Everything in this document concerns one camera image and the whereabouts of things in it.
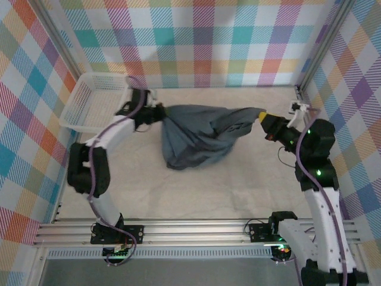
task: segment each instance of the gray fabric bag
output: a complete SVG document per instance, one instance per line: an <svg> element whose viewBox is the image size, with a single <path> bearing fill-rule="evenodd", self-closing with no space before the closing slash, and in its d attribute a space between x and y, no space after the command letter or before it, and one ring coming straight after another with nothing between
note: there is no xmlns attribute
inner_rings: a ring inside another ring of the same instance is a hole
<svg viewBox="0 0 381 286"><path fill-rule="evenodd" d="M249 134L261 108L227 109L203 105L166 108L161 139L167 167L183 170L220 161L236 140Z"/></svg>

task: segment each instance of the white floor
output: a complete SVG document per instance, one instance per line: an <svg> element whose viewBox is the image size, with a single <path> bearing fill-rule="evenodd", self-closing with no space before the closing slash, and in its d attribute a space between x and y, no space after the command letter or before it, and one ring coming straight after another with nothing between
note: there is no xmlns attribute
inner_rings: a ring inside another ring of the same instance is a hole
<svg viewBox="0 0 381 286"><path fill-rule="evenodd" d="M293 88L162 89L165 106L203 104L227 108L262 107L290 118ZM111 193L125 218L248 218L269 217L292 210L311 217L293 173L277 158L278 142L264 139L259 122L240 138L222 162L199 170L167 169L161 155L161 124L147 133L134 133L109 156ZM293 154L281 151L294 164ZM65 186L60 218L94 217L86 200Z"/></svg>

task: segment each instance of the plaid wall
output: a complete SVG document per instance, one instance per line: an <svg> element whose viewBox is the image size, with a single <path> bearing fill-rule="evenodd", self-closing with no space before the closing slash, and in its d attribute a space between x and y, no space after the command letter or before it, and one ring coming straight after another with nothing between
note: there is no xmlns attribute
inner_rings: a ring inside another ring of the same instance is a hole
<svg viewBox="0 0 381 286"><path fill-rule="evenodd" d="M343 0L335 0L335 3L333 4L331 10L329 11L328 17L327 17L326 21L324 22L324 25L321 28L321 30L318 34L318 37L316 38L316 40L314 42L314 45L313 45L313 47L312 47L312 49L308 55L308 58L303 65L302 72L300 72L298 80L296 81L296 85L299 86L302 83L307 70L310 68L311 61L316 56L316 54L320 48L321 42L323 41L324 37L329 32L329 30L330 30L329 27L332 24L332 22L334 21L335 14L338 11L342 2L343 2Z"/></svg>
<svg viewBox="0 0 381 286"><path fill-rule="evenodd" d="M26 0L0 0L0 286L24 277L74 134L58 118L75 81Z"/></svg>
<svg viewBox="0 0 381 286"><path fill-rule="evenodd" d="M128 73L145 86L176 88L290 84L324 6L333 1L60 3L93 71Z"/></svg>
<svg viewBox="0 0 381 286"><path fill-rule="evenodd" d="M381 0L358 0L307 88L336 127L342 211L381 283Z"/></svg>

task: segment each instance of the cable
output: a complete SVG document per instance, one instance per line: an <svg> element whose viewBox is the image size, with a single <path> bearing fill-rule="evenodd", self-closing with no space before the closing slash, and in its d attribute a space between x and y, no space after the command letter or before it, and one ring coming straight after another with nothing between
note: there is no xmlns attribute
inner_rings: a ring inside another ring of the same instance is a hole
<svg viewBox="0 0 381 286"><path fill-rule="evenodd" d="M296 258L296 256L294 257L293 262L294 262L294 264L295 264L295 270L296 270L296 275L298 276L298 283L299 283L299 286L303 286L302 278L301 278L301 276L300 276L300 271L299 271L299 266L298 266L298 259Z"/></svg>
<svg viewBox="0 0 381 286"><path fill-rule="evenodd" d="M244 234L247 234L247 235L249 235L249 236L250 236L250 233L249 233L249 232L246 232L246 228L248 227L249 223L250 223L252 220L256 220L256 221L258 221L258 222L260 222L260 223L264 223L264 224L266 224L265 222L263 222L262 220L259 220L259 219L250 219L250 220L248 220L247 223L245 224L245 226L243 227L243 233L244 233Z"/></svg>
<svg viewBox="0 0 381 286"><path fill-rule="evenodd" d="M332 204L331 204L331 202L330 202L330 200L328 198L328 195L325 192L324 188L320 185L318 180L316 178L314 178L314 176L311 175L308 172L308 170L303 166L302 161L301 161L301 157L300 157L300 149L301 149L301 145L302 145L302 141L304 139L304 136L307 134L307 131L314 124L314 122L318 118L318 115L320 114L320 110L315 110L315 111L316 111L315 116L310 120L310 122L308 122L306 127L303 129L302 134L299 137L298 143L296 144L296 153L295 153L296 154L296 162L298 163L298 165L299 165L300 169L303 171L303 173L305 173L305 175L312 181L312 183L314 183L317 186L317 188L321 192L324 200L326 201L326 203L328 205L329 211L331 212L331 217L332 217L332 220L333 220L333 225L335 226L335 232L336 232L336 236L338 238L339 250L340 250L340 255L341 255L341 265L342 265L342 269L343 269L343 283L342 283L342 286L347 286L347 282L348 282L348 270L346 268L345 250L344 250L343 241L341 239L341 231L340 231L340 228L339 228L338 219L336 218L335 210L334 210L334 208L333 208L333 206L332 206Z"/></svg>
<svg viewBox="0 0 381 286"><path fill-rule="evenodd" d="M285 148L284 146L282 146L282 147L280 147L280 148L278 149L278 159L279 159L279 161L280 161L282 164L284 164L284 165L286 165L286 166L288 166L288 167L291 167L291 168L294 168L294 169L295 169L294 166L289 165L289 164L283 162L283 161L280 159L279 153L280 153L280 150L281 150L281 149L286 149L286 148Z"/></svg>
<svg viewBox="0 0 381 286"><path fill-rule="evenodd" d="M93 160L93 150L95 148L95 145L99 142L99 140L111 129L113 128L114 126L117 126L118 124L128 120L129 118L133 117L144 105L144 89L143 89L143 85L141 84L140 80L137 79L136 77L134 76L128 76L129 78L133 79L134 81L136 81L136 83L139 85L139 88L140 88L140 101L139 101L139 104L138 106L133 110L131 111L131 113L129 113L127 116L123 117L122 119L108 125L105 129L102 130L101 133L99 133L99 135L95 138L95 140L93 141L93 143L91 144L90 146L90 149L89 149L89 164L90 164L90 174L91 174L91 191L90 191L90 194L89 196L87 197L89 203L90 203L90 206L91 206L91 209L93 210L93 212L95 213L95 216L106 226L108 226L109 228L112 228L118 232L121 232L122 234L124 235L127 235L128 237L130 237L133 241L133 250L131 251L130 255L128 255L125 259L123 259L121 262L119 263L111 263L108 258L110 255L106 256L106 262L107 262L107 265L108 266L120 266L122 264L125 264L127 261L129 261L131 259L131 257L134 255L135 251L136 251L136 247L137 247L137 244L138 242L136 241L136 238L130 234L129 232L126 232L124 231L123 229L120 229L120 228L117 228L111 224L109 224L105 219L103 219L103 217L99 214L98 210L96 209L94 203L93 203L93 195L94 195L94 192L95 192L95 185L96 185L96 179L95 179L95 166L94 166L94 160Z"/></svg>

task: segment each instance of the black mounting plate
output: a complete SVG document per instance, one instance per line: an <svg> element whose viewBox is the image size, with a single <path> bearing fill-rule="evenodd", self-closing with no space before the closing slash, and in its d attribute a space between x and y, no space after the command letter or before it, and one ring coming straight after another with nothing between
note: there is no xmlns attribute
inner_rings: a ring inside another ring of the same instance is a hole
<svg viewBox="0 0 381 286"><path fill-rule="evenodd" d="M143 225L124 225L123 230L132 234L132 236L135 237L137 244L143 243L143 237L144 237L144 226ZM126 236L122 233L118 235L118 237L115 236L103 236L102 238L97 235L92 235L90 239L91 244L125 244L126 243ZM127 243L132 244L132 238L127 237Z"/></svg>
<svg viewBox="0 0 381 286"><path fill-rule="evenodd" d="M280 235L271 233L271 226L268 223L249 224L250 242L252 243L273 243L285 241Z"/></svg>

